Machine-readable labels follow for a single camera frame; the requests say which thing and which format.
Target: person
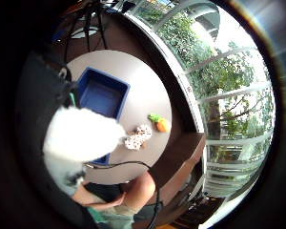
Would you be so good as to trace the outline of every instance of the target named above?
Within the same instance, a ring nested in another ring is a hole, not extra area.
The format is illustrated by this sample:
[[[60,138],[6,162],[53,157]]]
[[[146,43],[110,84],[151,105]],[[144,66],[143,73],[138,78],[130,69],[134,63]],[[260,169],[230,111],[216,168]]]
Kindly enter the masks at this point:
[[[97,223],[106,223],[112,229],[132,228],[133,215],[144,207],[155,190],[153,177],[149,172],[121,184],[122,193],[110,202],[88,191],[85,187],[88,183],[83,181],[72,199],[87,207]]]

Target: plush toy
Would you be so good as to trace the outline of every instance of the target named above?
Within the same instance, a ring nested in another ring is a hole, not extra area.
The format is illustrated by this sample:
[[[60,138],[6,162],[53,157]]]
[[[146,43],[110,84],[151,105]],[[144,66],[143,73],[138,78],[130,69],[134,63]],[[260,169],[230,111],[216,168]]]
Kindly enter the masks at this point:
[[[130,150],[138,151],[140,147],[146,146],[145,142],[152,137],[152,129],[148,125],[142,124],[138,126],[134,132],[124,141],[125,147]]]
[[[156,129],[159,132],[169,132],[172,128],[171,122],[159,114],[149,114],[151,122],[155,123]]]

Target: wire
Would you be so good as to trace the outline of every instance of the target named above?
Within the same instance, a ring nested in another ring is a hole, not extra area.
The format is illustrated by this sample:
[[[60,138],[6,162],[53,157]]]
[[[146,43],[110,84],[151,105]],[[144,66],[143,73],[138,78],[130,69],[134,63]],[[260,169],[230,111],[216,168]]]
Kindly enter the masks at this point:
[[[111,169],[114,168],[116,166],[120,166],[120,165],[124,165],[124,164],[140,164],[140,165],[144,165],[147,168],[149,168],[149,170],[152,173],[152,177],[153,179],[157,180],[156,174],[153,172],[153,168],[151,166],[149,166],[148,164],[144,163],[143,161],[138,161],[138,160],[130,160],[130,161],[125,161],[125,162],[121,162],[121,163],[115,163],[115,164],[108,164],[106,165],[106,167],[99,167],[96,165],[91,165],[86,163],[86,165],[88,165],[89,167],[92,167],[93,169]],[[154,206],[154,211],[153,211],[153,217],[151,219],[151,222],[149,223],[149,225],[147,226],[147,229],[154,229],[155,228],[155,221],[156,218],[158,216],[159,210],[160,210],[160,189],[159,187],[156,185],[156,202],[155,202],[155,206]]]

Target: white table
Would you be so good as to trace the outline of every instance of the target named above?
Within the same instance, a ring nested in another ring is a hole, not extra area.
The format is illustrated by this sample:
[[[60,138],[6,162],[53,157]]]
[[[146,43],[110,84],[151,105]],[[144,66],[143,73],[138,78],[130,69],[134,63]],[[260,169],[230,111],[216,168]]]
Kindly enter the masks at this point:
[[[109,73],[131,85],[119,122],[128,131],[140,124],[148,124],[153,136],[147,147],[140,151],[119,145],[110,157],[110,163],[130,160],[143,161],[153,166],[163,153],[170,133],[160,133],[148,119],[149,113],[156,113],[172,122],[170,99],[157,74],[143,61],[124,52],[96,51],[75,58],[68,64],[72,79],[77,80],[87,67]],[[137,164],[126,164],[107,170],[88,168],[86,179],[100,184],[115,184],[131,180],[141,175],[147,168]]]

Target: blue bin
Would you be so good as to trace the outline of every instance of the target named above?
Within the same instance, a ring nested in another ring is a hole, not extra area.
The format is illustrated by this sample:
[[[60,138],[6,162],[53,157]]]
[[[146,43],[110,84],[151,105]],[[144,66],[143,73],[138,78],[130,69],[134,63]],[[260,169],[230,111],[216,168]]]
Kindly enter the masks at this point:
[[[78,79],[80,106],[119,121],[130,85],[110,74],[87,68]],[[106,165],[110,154],[92,161]]]

